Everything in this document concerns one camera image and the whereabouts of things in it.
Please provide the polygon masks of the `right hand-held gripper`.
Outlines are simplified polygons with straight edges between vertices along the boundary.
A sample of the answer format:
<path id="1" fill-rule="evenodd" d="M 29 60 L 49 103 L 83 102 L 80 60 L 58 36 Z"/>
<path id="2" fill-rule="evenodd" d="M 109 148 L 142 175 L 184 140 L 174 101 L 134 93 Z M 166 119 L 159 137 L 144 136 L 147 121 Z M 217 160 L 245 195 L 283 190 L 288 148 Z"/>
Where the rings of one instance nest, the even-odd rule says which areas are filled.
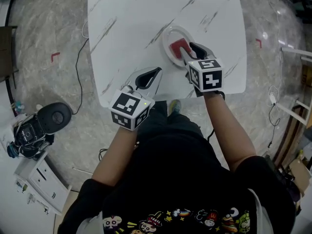
<path id="1" fill-rule="evenodd" d="M 196 53 L 192 57 L 183 47 L 180 47 L 181 57 L 187 70 L 187 79 L 193 85 L 196 97 L 205 92 L 219 93 L 223 89 L 224 65 L 216 58 L 213 51 L 199 43 L 190 42 L 190 48 Z"/>

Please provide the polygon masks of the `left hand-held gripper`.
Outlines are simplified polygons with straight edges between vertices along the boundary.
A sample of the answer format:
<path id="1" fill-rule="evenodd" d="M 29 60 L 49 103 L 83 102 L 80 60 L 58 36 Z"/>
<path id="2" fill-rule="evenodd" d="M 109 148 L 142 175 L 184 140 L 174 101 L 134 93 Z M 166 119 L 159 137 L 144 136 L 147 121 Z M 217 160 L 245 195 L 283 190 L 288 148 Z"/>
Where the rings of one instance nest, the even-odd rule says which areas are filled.
<path id="1" fill-rule="evenodd" d="M 147 67 L 133 72 L 126 86 L 116 90 L 109 105 L 113 123 L 130 131 L 136 130 L 155 104 L 154 96 L 161 78 L 160 67 Z"/>

